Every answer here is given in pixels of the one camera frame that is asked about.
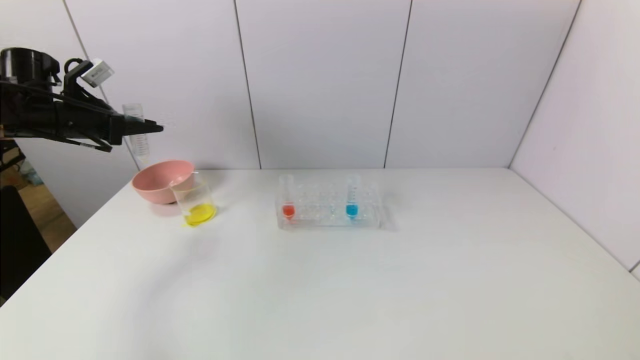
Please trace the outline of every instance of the glass beaker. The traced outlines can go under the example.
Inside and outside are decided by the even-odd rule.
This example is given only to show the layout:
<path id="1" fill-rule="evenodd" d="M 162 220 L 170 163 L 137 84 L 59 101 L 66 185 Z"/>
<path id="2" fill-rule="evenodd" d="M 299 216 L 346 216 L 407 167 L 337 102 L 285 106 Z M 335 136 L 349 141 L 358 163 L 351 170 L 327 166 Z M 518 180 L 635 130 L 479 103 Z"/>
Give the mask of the glass beaker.
<path id="1" fill-rule="evenodd" d="M 169 187 L 188 226 L 198 226 L 216 216 L 211 190 L 201 174 L 194 172 L 179 177 L 173 180 Z"/>

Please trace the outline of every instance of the pink bowl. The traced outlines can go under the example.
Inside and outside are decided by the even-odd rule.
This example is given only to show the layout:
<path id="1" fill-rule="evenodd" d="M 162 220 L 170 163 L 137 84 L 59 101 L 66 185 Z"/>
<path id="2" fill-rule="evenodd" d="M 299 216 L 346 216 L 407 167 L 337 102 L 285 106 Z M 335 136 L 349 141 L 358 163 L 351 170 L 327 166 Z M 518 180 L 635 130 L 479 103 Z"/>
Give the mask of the pink bowl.
<path id="1" fill-rule="evenodd" d="M 163 161 L 138 172 L 131 184 L 145 200 L 154 204 L 170 204 L 175 202 L 175 196 L 169 184 L 178 178 L 186 180 L 194 170 L 188 161 Z"/>

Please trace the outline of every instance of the wooden floor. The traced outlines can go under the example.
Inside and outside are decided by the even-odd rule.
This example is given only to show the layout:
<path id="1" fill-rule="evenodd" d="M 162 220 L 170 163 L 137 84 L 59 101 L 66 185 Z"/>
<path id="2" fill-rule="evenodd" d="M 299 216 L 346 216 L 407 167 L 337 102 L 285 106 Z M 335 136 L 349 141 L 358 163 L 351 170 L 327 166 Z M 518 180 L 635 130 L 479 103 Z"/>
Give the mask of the wooden floor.
<path id="1" fill-rule="evenodd" d="M 40 234 L 51 252 L 73 235 L 76 227 L 45 185 L 28 185 L 19 190 Z"/>

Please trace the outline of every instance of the test tube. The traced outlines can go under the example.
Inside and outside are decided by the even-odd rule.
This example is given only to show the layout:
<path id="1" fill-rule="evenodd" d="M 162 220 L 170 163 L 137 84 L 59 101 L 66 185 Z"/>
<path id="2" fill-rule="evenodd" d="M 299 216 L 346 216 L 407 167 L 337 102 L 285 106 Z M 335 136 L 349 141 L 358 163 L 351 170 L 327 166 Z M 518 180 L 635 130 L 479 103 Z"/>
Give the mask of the test tube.
<path id="1" fill-rule="evenodd" d="M 350 175 L 347 177 L 347 207 L 346 213 L 350 219 L 358 216 L 358 188 L 360 187 L 360 176 Z"/>
<path id="2" fill-rule="evenodd" d="M 135 118 L 137 121 L 144 122 L 145 116 L 142 114 L 142 104 L 124 104 L 122 112 L 126 117 Z M 147 142 L 147 134 L 129 135 L 131 142 L 131 152 L 143 164 L 147 163 L 149 158 L 149 144 Z"/>
<path id="3" fill-rule="evenodd" d="M 296 214 L 293 204 L 293 175 L 280 175 L 280 195 L 282 196 L 282 214 L 287 220 L 291 220 Z"/>

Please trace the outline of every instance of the robotic arm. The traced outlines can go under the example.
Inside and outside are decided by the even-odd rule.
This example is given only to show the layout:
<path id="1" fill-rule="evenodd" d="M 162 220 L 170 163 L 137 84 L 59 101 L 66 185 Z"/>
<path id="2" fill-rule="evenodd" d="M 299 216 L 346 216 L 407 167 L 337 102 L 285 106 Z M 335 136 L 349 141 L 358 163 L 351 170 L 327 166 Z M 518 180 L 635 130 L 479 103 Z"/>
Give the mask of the robotic arm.
<path id="1" fill-rule="evenodd" d="M 71 63 L 78 63 L 69 70 Z M 83 78 L 92 87 L 113 71 L 101 61 L 70 59 L 65 64 L 63 91 L 59 86 L 60 64 L 39 51 L 11 47 L 0 51 L 0 137 L 46 138 L 57 142 L 111 151 L 122 137 L 158 133 L 163 127 L 151 120 L 139 121 L 119 114 L 77 83 Z M 85 138 L 94 144 L 78 142 Z"/>

